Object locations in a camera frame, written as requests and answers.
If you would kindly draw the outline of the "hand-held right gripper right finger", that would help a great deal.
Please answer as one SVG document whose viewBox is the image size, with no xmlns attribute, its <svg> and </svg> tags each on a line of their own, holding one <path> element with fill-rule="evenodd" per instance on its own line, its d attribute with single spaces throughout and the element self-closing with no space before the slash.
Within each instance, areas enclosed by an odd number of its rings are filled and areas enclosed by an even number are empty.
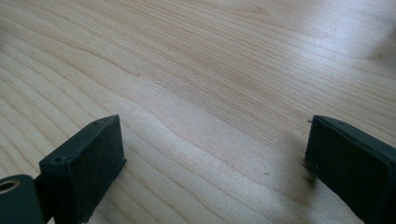
<svg viewBox="0 0 396 224">
<path fill-rule="evenodd" d="M 338 119 L 315 115 L 310 170 L 365 224 L 396 224 L 396 148 Z"/>
</svg>

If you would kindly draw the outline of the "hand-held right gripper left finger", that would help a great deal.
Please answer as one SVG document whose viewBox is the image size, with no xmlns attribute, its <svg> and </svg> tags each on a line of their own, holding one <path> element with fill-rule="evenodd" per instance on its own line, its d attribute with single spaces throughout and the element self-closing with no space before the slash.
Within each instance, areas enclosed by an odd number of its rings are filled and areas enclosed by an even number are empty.
<svg viewBox="0 0 396 224">
<path fill-rule="evenodd" d="M 95 120 L 39 162 L 56 224 L 84 224 L 102 201 L 126 159 L 120 117 Z"/>
</svg>

